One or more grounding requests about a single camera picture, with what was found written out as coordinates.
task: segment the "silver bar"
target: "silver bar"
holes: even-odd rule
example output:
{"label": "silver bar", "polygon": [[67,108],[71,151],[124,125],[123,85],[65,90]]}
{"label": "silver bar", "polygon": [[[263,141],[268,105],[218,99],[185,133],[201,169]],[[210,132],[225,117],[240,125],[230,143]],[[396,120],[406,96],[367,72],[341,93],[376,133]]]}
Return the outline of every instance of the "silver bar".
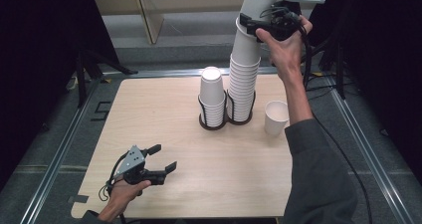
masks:
{"label": "silver bar", "polygon": [[[121,72],[105,73],[104,78],[140,79],[140,78],[166,78],[166,77],[196,77],[201,76],[204,69],[167,70],[167,71],[138,71],[138,74],[125,75]],[[229,75],[229,68],[219,68],[223,76]],[[258,74],[274,74],[277,70],[274,67],[260,67]]]}
{"label": "silver bar", "polygon": [[31,202],[22,218],[21,224],[32,224],[35,223],[38,214],[41,211],[41,208],[46,201],[46,198],[53,186],[53,183],[57,177],[59,172],[60,166],[65,159],[66,153],[69,150],[69,147],[74,139],[75,132],[79,125],[81,124],[81,120],[84,117],[88,103],[90,102],[91,97],[97,86],[99,85],[100,80],[93,80],[92,86],[90,87],[89,93],[87,95],[87,99],[85,100],[83,106],[78,108],[68,130],[65,133],[65,136],[60,143],[58,150],[56,151],[55,156],[53,157],[52,162],[50,163],[46,173],[44,174],[43,179],[41,180],[40,185],[37,188],[34,196],[31,199]]}
{"label": "silver bar", "polygon": [[[335,85],[335,81],[331,76],[327,76],[325,80],[330,86]],[[403,224],[414,223],[397,188],[376,156],[347,102],[340,97],[337,91],[333,91],[331,94],[397,221]]]}

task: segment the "gray sleeve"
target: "gray sleeve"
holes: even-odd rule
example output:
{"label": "gray sleeve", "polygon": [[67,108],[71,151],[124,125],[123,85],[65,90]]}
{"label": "gray sleeve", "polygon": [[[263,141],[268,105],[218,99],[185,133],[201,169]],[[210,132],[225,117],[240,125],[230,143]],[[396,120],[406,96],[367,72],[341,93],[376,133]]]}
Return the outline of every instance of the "gray sleeve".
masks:
{"label": "gray sleeve", "polygon": [[307,119],[287,127],[286,137],[293,168],[283,223],[353,223],[355,188],[317,121]]}
{"label": "gray sleeve", "polygon": [[79,224],[111,224],[109,222],[104,222],[99,220],[97,217],[99,213],[95,211],[87,211],[83,218],[80,220]]}

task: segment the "black wire cup holder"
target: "black wire cup holder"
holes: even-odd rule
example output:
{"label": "black wire cup holder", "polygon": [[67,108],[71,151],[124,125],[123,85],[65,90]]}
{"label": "black wire cup holder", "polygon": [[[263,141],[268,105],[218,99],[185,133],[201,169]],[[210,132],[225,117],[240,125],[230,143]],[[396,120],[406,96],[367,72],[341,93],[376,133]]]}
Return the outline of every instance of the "black wire cup holder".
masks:
{"label": "black wire cup holder", "polygon": [[243,121],[235,121],[234,120],[234,117],[235,117],[236,104],[233,101],[233,98],[230,97],[229,91],[227,91],[227,97],[229,98],[229,102],[232,103],[232,117],[227,116],[228,122],[230,122],[230,123],[232,123],[234,125],[243,125],[243,124],[248,123],[252,119],[252,109],[254,108],[256,96],[257,96],[257,93],[256,93],[256,91],[254,91],[254,99],[252,100],[251,110],[249,111],[248,118],[246,118],[246,120],[243,120]]}
{"label": "black wire cup holder", "polygon": [[224,105],[223,105],[223,119],[221,121],[221,124],[219,124],[218,126],[209,126],[207,123],[207,111],[205,109],[204,104],[201,102],[201,99],[199,99],[198,96],[198,102],[199,105],[202,108],[202,113],[204,114],[204,121],[202,121],[202,113],[199,115],[199,123],[201,124],[201,126],[207,130],[218,130],[220,128],[222,128],[224,125],[226,125],[227,122],[227,109],[226,109],[226,105],[227,105],[227,95],[228,93],[224,92]]}

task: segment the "stack of paper cups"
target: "stack of paper cups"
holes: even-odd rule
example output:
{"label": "stack of paper cups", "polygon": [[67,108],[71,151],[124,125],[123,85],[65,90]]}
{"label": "stack of paper cups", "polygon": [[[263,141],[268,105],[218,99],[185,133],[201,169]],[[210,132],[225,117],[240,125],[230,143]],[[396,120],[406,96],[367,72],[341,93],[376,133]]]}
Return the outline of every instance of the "stack of paper cups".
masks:
{"label": "stack of paper cups", "polygon": [[[270,17],[261,18],[264,10],[270,9],[275,0],[245,0],[241,13],[253,20],[266,21]],[[230,57],[230,87],[228,91],[227,114],[231,121],[244,122],[251,117],[255,100],[255,82],[260,66],[261,45],[257,38],[247,34],[247,30],[236,19],[237,32]]]}
{"label": "stack of paper cups", "polygon": [[201,122],[207,127],[218,127],[223,124],[226,109],[226,93],[220,70],[207,67],[202,72],[201,89],[198,97]]}

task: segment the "table top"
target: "table top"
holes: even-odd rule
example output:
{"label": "table top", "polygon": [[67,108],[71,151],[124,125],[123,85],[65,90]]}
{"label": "table top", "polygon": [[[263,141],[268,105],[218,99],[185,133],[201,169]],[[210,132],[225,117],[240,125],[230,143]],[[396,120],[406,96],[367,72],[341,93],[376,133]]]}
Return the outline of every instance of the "table top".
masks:
{"label": "table top", "polygon": [[[223,76],[224,88],[229,77]],[[118,158],[134,144],[162,145],[146,158],[145,168],[177,169],[164,185],[150,186],[124,212],[133,218],[283,216],[291,189],[292,158],[285,134],[264,131],[265,104],[285,101],[277,75],[259,75],[253,117],[244,125],[218,130],[199,124],[200,77],[129,79],[121,83],[100,136],[72,215],[100,212],[99,190]]]}

